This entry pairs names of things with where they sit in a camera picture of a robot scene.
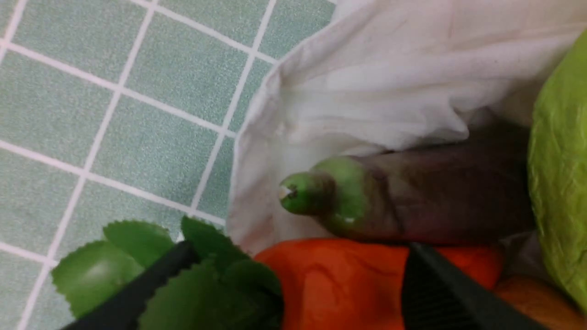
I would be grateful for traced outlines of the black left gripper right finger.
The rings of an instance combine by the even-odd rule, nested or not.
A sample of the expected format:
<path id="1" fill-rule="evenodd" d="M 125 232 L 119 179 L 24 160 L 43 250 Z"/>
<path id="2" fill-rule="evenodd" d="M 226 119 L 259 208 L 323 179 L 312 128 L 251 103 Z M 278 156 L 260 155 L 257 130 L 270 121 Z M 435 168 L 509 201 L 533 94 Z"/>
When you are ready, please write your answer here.
<path id="1" fill-rule="evenodd" d="M 543 330 L 434 248 L 412 242 L 402 284 L 407 330 Z"/>

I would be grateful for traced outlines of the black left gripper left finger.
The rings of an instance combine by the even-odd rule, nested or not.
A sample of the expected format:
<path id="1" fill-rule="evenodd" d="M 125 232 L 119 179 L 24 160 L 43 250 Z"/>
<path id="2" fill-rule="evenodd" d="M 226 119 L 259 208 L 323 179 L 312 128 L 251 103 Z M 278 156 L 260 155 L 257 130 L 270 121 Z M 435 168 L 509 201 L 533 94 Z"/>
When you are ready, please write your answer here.
<path id="1" fill-rule="evenodd" d="M 65 329 L 138 329 L 155 291 L 200 260 L 188 242 L 172 244 L 148 267 L 111 242 L 76 249 L 59 262 L 59 294 L 75 318 Z"/>

